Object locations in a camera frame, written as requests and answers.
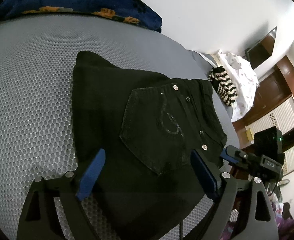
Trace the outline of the grey mesh bed mattress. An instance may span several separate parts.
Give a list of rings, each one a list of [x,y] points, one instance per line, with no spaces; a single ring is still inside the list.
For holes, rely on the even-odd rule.
[[[117,67],[170,78],[205,78],[208,64],[156,31],[99,17],[46,14],[0,23],[0,229],[15,239],[37,176],[77,167],[72,133],[72,72],[92,51]]]

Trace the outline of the black white striped cloth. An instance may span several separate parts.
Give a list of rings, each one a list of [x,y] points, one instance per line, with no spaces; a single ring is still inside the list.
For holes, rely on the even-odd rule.
[[[208,80],[223,103],[231,107],[235,103],[238,93],[226,69],[223,66],[212,68]]]

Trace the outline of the black denim pants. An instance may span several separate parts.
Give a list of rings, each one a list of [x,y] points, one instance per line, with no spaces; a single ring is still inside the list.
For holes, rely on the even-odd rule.
[[[94,196],[121,239],[159,239],[199,203],[192,150],[222,164],[227,136],[209,81],[122,69],[81,51],[72,112],[78,161],[105,151]]]

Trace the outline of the wall mounted dark television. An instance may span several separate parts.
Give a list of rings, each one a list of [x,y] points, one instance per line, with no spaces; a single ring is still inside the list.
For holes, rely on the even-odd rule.
[[[256,69],[272,55],[275,46],[276,34],[277,27],[274,27],[264,36],[264,38],[245,51],[246,60],[250,62],[252,69]]]

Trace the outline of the purple patterned sleeve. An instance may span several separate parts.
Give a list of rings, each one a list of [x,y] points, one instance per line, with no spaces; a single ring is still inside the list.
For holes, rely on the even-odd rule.
[[[279,239],[289,239],[294,235],[294,218],[290,213],[290,204],[288,202],[281,205],[277,200],[270,200],[272,212],[274,213],[274,219],[278,229]],[[240,218],[246,218],[243,213],[237,209],[231,211],[231,215],[227,226],[221,236],[221,239],[230,239],[234,231],[234,227]]]

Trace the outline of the white crumpled cloth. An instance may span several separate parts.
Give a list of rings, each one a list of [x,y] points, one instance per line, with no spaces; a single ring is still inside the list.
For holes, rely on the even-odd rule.
[[[236,87],[238,97],[232,104],[231,122],[242,119],[253,107],[256,89],[259,86],[257,74],[246,59],[234,53],[221,50],[211,54],[218,66],[223,66]]]

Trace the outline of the blue floral blanket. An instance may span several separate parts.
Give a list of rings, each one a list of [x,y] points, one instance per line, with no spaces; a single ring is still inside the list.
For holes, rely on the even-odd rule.
[[[162,18],[141,0],[4,0],[0,19],[25,14],[72,13],[103,17],[161,32]]]

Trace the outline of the brown wooden wardrobe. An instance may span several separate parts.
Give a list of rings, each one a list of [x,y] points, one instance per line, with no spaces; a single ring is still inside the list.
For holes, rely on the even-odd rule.
[[[260,82],[254,103],[244,118],[233,123],[240,148],[253,150],[255,133],[274,126],[282,132],[284,174],[294,172],[294,67],[287,56]]]

